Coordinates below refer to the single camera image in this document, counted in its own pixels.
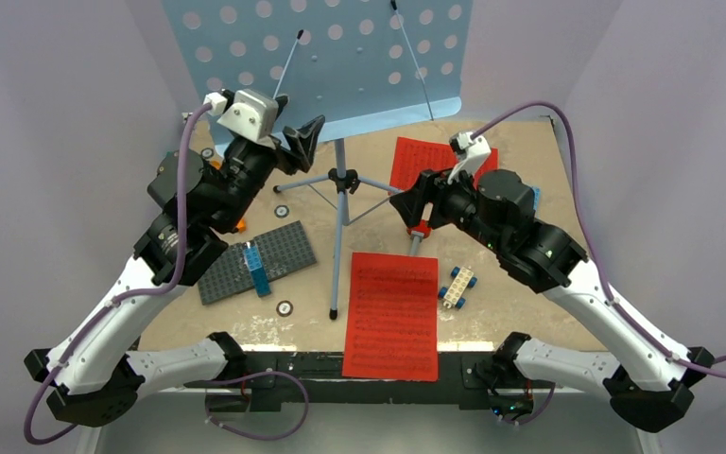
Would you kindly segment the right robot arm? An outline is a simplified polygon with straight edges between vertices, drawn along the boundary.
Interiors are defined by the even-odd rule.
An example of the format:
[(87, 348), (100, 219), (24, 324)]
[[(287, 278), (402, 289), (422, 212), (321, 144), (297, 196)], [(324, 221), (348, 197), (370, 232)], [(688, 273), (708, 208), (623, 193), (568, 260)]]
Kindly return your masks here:
[(606, 349), (589, 354), (513, 332), (475, 367), (485, 386), (551, 382), (607, 401), (625, 422), (650, 433), (685, 416), (713, 355), (671, 339), (601, 284), (585, 249), (536, 217), (533, 190), (516, 173), (497, 169), (449, 182), (443, 172), (425, 170), (390, 202), (408, 227), (422, 216), (434, 229), (457, 227), (493, 253), (510, 278), (563, 308)]

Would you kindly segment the orange toy microphone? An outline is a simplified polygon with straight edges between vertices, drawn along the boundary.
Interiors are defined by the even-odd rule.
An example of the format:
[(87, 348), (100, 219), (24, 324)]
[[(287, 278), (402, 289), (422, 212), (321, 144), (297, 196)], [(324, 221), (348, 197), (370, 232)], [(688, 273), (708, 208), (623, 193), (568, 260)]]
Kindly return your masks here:
[[(218, 159), (210, 160), (210, 165), (214, 167), (215, 169), (220, 169), (222, 162)], [(236, 224), (233, 234), (242, 234), (247, 231), (247, 224), (246, 221), (241, 218), (238, 223)]]

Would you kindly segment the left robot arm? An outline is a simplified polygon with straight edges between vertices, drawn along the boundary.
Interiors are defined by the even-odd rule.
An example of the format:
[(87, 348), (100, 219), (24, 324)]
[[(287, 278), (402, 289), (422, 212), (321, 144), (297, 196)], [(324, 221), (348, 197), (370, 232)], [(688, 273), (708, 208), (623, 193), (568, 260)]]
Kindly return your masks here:
[(274, 136), (287, 102), (284, 95), (222, 90), (189, 115), (179, 147), (165, 155), (147, 188), (160, 214), (113, 286), (57, 346), (25, 357), (41, 385), (33, 406), (45, 403), (69, 428), (98, 428), (168, 388), (231, 387), (246, 379), (246, 354), (225, 332), (166, 351), (133, 345), (227, 251), (223, 236), (236, 232), (271, 173), (291, 175), (313, 165), (325, 118)]

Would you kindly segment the light blue music stand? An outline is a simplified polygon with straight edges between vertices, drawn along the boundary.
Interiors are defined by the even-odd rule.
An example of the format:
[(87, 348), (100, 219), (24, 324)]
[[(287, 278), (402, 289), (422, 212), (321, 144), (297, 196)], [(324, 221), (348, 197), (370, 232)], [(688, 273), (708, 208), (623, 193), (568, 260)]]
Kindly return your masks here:
[(461, 108), (470, 1), (166, 1), (200, 95), (287, 94), (280, 126), (326, 119), (320, 140), (349, 170), (348, 137), (437, 120)]

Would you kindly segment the red sheet music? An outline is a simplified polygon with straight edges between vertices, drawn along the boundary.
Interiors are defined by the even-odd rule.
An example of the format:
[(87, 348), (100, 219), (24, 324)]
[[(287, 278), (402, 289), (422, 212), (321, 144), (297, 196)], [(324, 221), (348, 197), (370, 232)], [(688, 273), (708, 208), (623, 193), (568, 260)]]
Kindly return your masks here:
[(449, 144), (398, 137), (394, 149), (389, 186), (399, 190), (407, 190), (416, 183), (421, 171), (450, 169), (457, 162), (457, 155), (452, 151)]
[(438, 279), (433, 257), (353, 254), (344, 377), (439, 379)]

